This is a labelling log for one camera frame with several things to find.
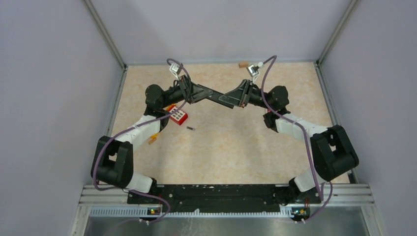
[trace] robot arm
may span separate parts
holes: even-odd
[[[299,126],[295,125],[295,122],[305,128],[310,138],[309,143],[319,184],[331,181],[359,164],[355,150],[342,126],[316,125],[287,112],[281,111],[281,115],[294,122],[268,112],[264,115],[265,124],[275,132],[291,135],[300,141],[304,141],[303,132]],[[310,168],[290,180],[290,188],[293,188],[295,196],[314,187],[313,173]]]
[[[135,125],[166,115],[168,112],[163,108],[183,100],[191,104],[207,99],[229,108],[244,108],[248,104],[266,108],[261,97],[261,90],[251,80],[243,80],[236,89],[223,94],[191,82],[187,75],[178,76],[178,69],[172,68],[172,71],[175,71],[173,74],[176,76],[178,83],[165,91],[158,85],[150,85],[146,89],[147,108]],[[286,109],[289,100],[285,86],[274,87],[265,94],[265,97],[268,104],[279,114],[300,123],[306,128],[319,183],[331,181],[358,165],[357,155],[341,126],[335,125],[328,128],[315,125],[290,114]],[[147,138],[163,130],[168,120],[169,118],[165,118],[134,128],[113,140],[105,149],[104,155],[99,161],[96,173],[97,180],[123,189],[135,189],[144,193],[152,191],[152,187],[156,185],[156,180],[133,172],[133,152]],[[278,133],[289,134],[295,139],[304,141],[303,133],[298,126],[279,118],[272,112],[267,112],[264,115],[264,122],[268,128]],[[109,140],[110,137],[107,136],[99,139],[91,176],[98,154]],[[116,160],[110,160],[110,156],[116,154]],[[315,187],[310,169],[290,180],[289,184],[289,192],[292,193],[292,198],[298,198],[303,192]]]
[[[133,124],[133,127],[155,118],[156,117],[151,115],[143,115],[139,121]],[[98,179],[119,188],[135,189],[140,192],[148,193],[153,180],[148,176],[133,172],[133,153],[144,141],[146,141],[146,139],[158,133],[160,130],[161,122],[152,122],[134,128],[116,137],[115,140],[110,143],[104,156],[100,160],[97,169]],[[103,136],[98,141],[94,163],[98,153],[109,139],[110,137]],[[109,156],[114,156],[116,154],[116,160],[110,160]]]

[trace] wire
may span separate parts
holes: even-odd
[[[329,182],[329,184],[330,184],[330,193],[328,194],[327,200],[325,201],[325,203],[323,203],[323,205],[316,212],[314,212],[312,215],[310,215],[310,217],[308,219],[304,220],[305,223],[307,223],[308,221],[310,221],[311,219],[316,217],[327,206],[327,204],[330,202],[330,198],[333,194],[333,184],[331,182]],[[322,184],[322,192],[324,192],[324,186],[325,186],[325,183]]]
[[[288,122],[291,122],[291,123],[293,123],[293,124],[295,124],[296,126],[298,126],[298,127],[300,127],[300,128],[301,128],[302,134],[303,134],[303,136],[304,136],[304,141],[305,141],[305,149],[307,150],[308,162],[309,162],[309,164],[310,164],[310,169],[311,169],[311,174],[313,175],[314,184],[316,185],[316,190],[317,190],[317,192],[319,193],[320,200],[321,200],[321,201],[323,201],[323,198],[324,198],[324,197],[323,197],[323,192],[321,192],[321,191],[320,191],[319,182],[317,181],[316,170],[314,169],[313,158],[311,157],[311,153],[310,153],[310,144],[309,144],[309,139],[308,139],[308,136],[307,136],[307,131],[305,130],[304,126],[302,126],[300,123],[295,122],[294,120],[289,119],[289,118],[287,118],[287,117],[285,117],[285,116],[283,116],[283,115],[279,114],[278,112],[276,112],[276,111],[275,111],[275,110],[274,110],[274,109],[273,109],[273,108],[272,108],[272,107],[268,104],[267,100],[265,99],[265,92],[264,92],[265,80],[267,79],[267,76],[268,76],[269,70],[271,70],[271,67],[272,67],[272,65],[274,64],[274,62],[275,62],[275,60],[276,60],[276,57],[277,57],[277,56],[276,56],[276,55],[274,55],[274,56],[272,56],[272,57],[268,58],[266,61],[264,61],[264,64],[266,64],[266,63],[268,63],[270,60],[272,60],[272,61],[271,61],[271,63],[269,64],[269,66],[268,66],[268,68],[267,68],[266,72],[265,72],[264,78],[262,79],[262,85],[261,85],[261,96],[262,96],[262,100],[264,101],[264,103],[265,103],[266,107],[268,107],[268,109],[269,109],[272,113],[274,113],[274,114],[275,114],[275,115],[277,115],[278,117],[280,117],[280,118],[282,118],[282,119],[284,119],[284,120],[286,120],[286,121],[288,121]]]
[[[184,66],[180,63],[180,62],[178,62],[177,60],[174,60],[174,59],[167,59],[167,63],[169,64],[169,65],[171,65],[171,63],[169,63],[169,61],[173,61],[173,62],[175,62],[175,63],[177,63],[180,67],[181,67],[181,69],[183,69],[184,70],[184,72],[185,72],[185,74],[187,75],[187,77],[188,78],[190,78],[190,75],[188,74],[188,71],[184,68]],[[178,109],[176,109],[175,111],[173,111],[173,112],[171,112],[171,113],[168,113],[168,114],[166,114],[166,115],[164,115],[164,116],[162,116],[162,117],[159,117],[159,118],[156,118],[156,119],[153,119],[153,120],[148,120],[148,121],[145,121],[145,122],[143,122],[143,123],[140,123],[140,124],[138,124],[138,125],[136,125],[136,126],[132,126],[132,127],[130,127],[130,128],[128,128],[128,129],[126,129],[126,130],[124,130],[124,131],[121,131],[121,132],[119,132],[119,133],[117,133],[116,135],[114,135],[113,137],[111,137],[107,142],[106,142],[106,144],[103,146],[103,148],[100,150],[100,152],[99,152],[99,154],[98,154],[98,156],[97,156],[97,159],[96,159],[96,161],[95,161],[95,164],[94,164],[94,170],[93,170],[93,174],[92,174],[92,183],[93,183],[93,185],[94,185],[94,187],[95,187],[95,189],[97,189],[97,190],[99,190],[99,191],[105,191],[105,190],[109,190],[109,189],[117,189],[117,187],[106,187],[106,188],[100,188],[99,187],[99,185],[98,185],[98,181],[97,181],[97,169],[98,169],[98,164],[100,163],[100,160],[101,160],[101,158],[102,158],[102,156],[103,156],[103,154],[104,154],[104,151],[106,150],[106,148],[109,146],[109,144],[115,139],[115,138],[117,138],[118,136],[120,136],[120,135],[122,135],[122,134],[124,134],[124,133],[126,133],[126,132],[129,132],[130,130],[133,130],[133,129],[135,129],[135,128],[139,128],[139,127],[141,127],[141,126],[143,126],[143,125],[146,125],[146,124],[149,124],[149,123],[152,123],[152,122],[155,122],[155,121],[158,121],[158,120],[162,120],[162,119],[165,119],[165,118],[168,118],[169,116],[171,116],[171,115],[173,115],[174,113],[176,113],[176,112],[178,112],[178,111],[180,111],[181,110],[181,108],[183,107],[183,106],[185,106],[185,104],[187,103],[187,100],[188,100],[188,98],[190,97],[190,95],[191,95],[191,89],[189,89],[188,90],[188,94],[187,94],[187,97],[185,98],[185,100],[184,100],[184,102],[181,104],[181,106],[180,107],[178,107]],[[155,219],[155,220],[153,220],[153,221],[150,221],[149,223],[156,223],[156,222],[158,222],[158,221],[160,221],[160,220],[162,220],[162,218],[163,217],[165,217],[170,211],[171,211],[171,206],[170,206],[170,204],[165,200],[165,199],[163,199],[163,198],[160,198],[160,197],[157,197],[157,196],[154,196],[154,195],[150,195],[150,194],[146,194],[146,193],[141,193],[141,192],[139,192],[139,191],[137,191],[137,190],[129,190],[129,191],[131,191],[131,192],[133,192],[133,193],[135,193],[135,194],[138,194],[138,195],[141,195],[141,196],[144,196],[144,197],[148,197],[148,198],[154,198],[154,199],[157,199],[157,200],[160,200],[160,201],[162,201],[163,203],[165,203],[166,205],[167,205],[167,211],[163,214],[163,215],[161,215],[160,217],[158,217],[157,219]],[[124,224],[124,223],[126,223],[126,222],[129,222],[129,221],[132,221],[132,220],[136,220],[136,219],[128,219],[128,220],[125,220],[125,221],[122,221],[122,222],[120,222],[119,224],[117,224],[116,226],[114,226],[114,227],[112,227],[108,232],[106,232],[105,233],[105,235],[106,234],[108,234],[110,231],[112,231],[112,230],[114,230],[115,228],[117,228],[118,226],[120,226],[120,225],[122,225],[122,224]]]
[[[158,221],[161,221],[162,218],[164,218],[171,211],[170,204],[165,199],[163,199],[161,197],[157,197],[157,196],[154,196],[154,195],[151,195],[151,194],[141,193],[141,192],[139,192],[137,190],[129,190],[129,191],[132,192],[132,193],[134,193],[134,194],[137,194],[137,195],[141,195],[141,196],[144,196],[144,197],[157,199],[157,200],[159,200],[159,201],[161,201],[161,202],[163,202],[163,203],[165,203],[167,205],[168,209],[167,209],[167,211],[163,215],[161,215],[160,217],[158,217],[158,218],[156,218],[156,219],[154,219],[152,221],[145,221],[149,225],[150,224],[153,224],[153,223],[156,223]],[[140,218],[139,219],[138,218],[131,218],[131,219],[123,220],[122,222],[119,222],[115,226],[111,227],[105,234],[103,234],[103,236],[108,235],[110,232],[114,231],[119,226],[121,226],[123,224],[126,224],[126,223],[128,223],[130,221],[139,221],[139,222],[142,222],[142,219],[140,219]]]

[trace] metal corner post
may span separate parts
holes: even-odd
[[[349,18],[359,5],[361,0],[351,0],[348,8],[346,9],[345,13],[343,14],[342,19],[340,19],[340,22],[337,24],[336,28],[334,29],[333,34],[331,35],[330,39],[328,40],[324,50],[322,51],[319,59],[317,60],[318,66],[321,66],[323,62],[326,60],[328,54],[330,53],[333,45],[339,38],[341,32],[343,31],[344,27],[346,26]]]
[[[91,0],[82,0],[91,15],[95,25],[97,26],[98,31],[100,32],[101,36],[103,37],[104,42],[106,42],[107,47],[109,48],[110,52],[113,54],[115,59],[118,61],[121,68],[125,69],[126,64],[123,62],[123,59],[120,56],[117,47],[109,35],[106,27],[104,26],[103,22],[101,21],[100,16],[98,15],[97,11],[95,10],[94,5],[92,4]]]
[[[119,108],[121,93],[123,91],[124,81],[126,80],[126,75],[127,75],[127,70],[128,69],[129,69],[129,67],[126,66],[123,69],[123,73],[121,75],[121,79],[120,79],[120,83],[119,83],[118,90],[117,90],[117,93],[116,93],[116,97],[114,99],[114,103],[113,103],[113,106],[112,106],[112,113],[110,115],[109,124],[108,124],[107,130],[105,132],[105,135],[107,135],[107,136],[111,136],[111,134],[112,134],[113,125],[115,124],[116,114],[117,114],[117,110]]]

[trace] aluminum frame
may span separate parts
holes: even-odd
[[[284,187],[287,184],[277,184],[276,186]],[[328,198],[330,193],[330,185],[324,187],[324,198]],[[81,193],[76,213],[76,220],[72,227],[72,236],[84,235],[86,227],[88,226],[88,219],[92,211],[97,208],[112,207],[113,209],[121,209],[118,214],[109,214],[108,217],[132,217],[132,211],[126,209],[138,210],[137,205],[127,204],[128,193],[121,189],[111,189],[107,191],[98,191],[93,185],[85,185]],[[312,207],[319,207],[321,204],[311,204]],[[169,213],[167,217],[187,218],[187,217],[287,217],[283,212],[288,212],[289,207],[303,207],[304,204],[288,204],[283,207],[282,212],[279,213],[257,213],[257,214],[211,214],[204,215],[204,213]],[[380,223],[375,217],[376,208],[372,196],[371,189],[368,184],[334,184],[333,193],[329,201],[328,207],[361,207],[364,213],[365,222],[370,236],[384,235],[380,231]]]
[[[127,70],[128,70],[128,66],[123,62],[123,59],[121,58],[117,50],[117,47],[115,46],[105,25],[103,24],[98,13],[96,12],[91,0],[83,0],[83,2],[85,3],[87,10],[89,11],[93,21],[95,22],[97,26],[97,29],[101,33],[109,50],[111,51],[115,59],[118,61],[121,68],[123,69],[123,75],[121,77],[117,95],[115,98],[115,102],[113,104],[113,110],[110,115],[110,121],[105,131],[107,135],[111,135],[114,121],[116,118],[117,109],[118,109],[119,102],[120,102],[120,97],[121,97],[124,81],[125,81]],[[339,24],[334,30],[334,33],[330,37],[326,47],[324,48],[320,57],[314,63],[317,76],[319,78],[320,86],[321,86],[321,89],[323,91],[323,95],[326,101],[326,105],[328,107],[328,112],[330,114],[330,118],[333,124],[340,124],[340,119],[334,107],[333,99],[329,92],[326,78],[321,70],[321,65],[326,60],[333,45],[339,38],[343,28],[347,24],[348,19],[351,17],[352,13],[357,8],[359,3],[360,3],[360,0],[351,0],[347,10],[345,11]],[[373,196],[372,196],[372,193],[368,184],[334,184],[333,186],[334,186],[333,195],[328,204],[329,207],[361,207],[364,220],[368,228],[369,235],[370,236],[387,235],[385,228],[383,226],[383,222],[376,209],[375,202],[374,202],[374,199],[373,199]],[[329,186],[326,185],[325,186],[325,199],[328,197],[328,195],[329,195]],[[135,205],[128,205],[126,201],[127,201],[127,193],[123,192],[122,190],[112,189],[112,190],[102,192],[102,191],[95,190],[92,185],[85,185],[83,188],[80,200],[79,200],[77,212],[76,212],[75,219],[73,222],[71,235],[72,236],[84,235],[86,227],[87,227],[87,223],[88,223],[88,218],[91,214],[92,209],[94,209],[94,207],[102,207],[102,206],[137,207]],[[303,205],[291,204],[291,205],[288,205],[287,207],[301,207],[301,206]]]

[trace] white connector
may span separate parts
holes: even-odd
[[[252,82],[255,82],[259,78],[259,69],[261,69],[263,66],[264,63],[261,61],[256,66],[252,64],[247,67],[247,71],[249,72],[250,77],[252,77]]]
[[[170,72],[175,76],[177,80],[179,80],[179,74],[181,73],[181,67],[173,62],[170,66]]]

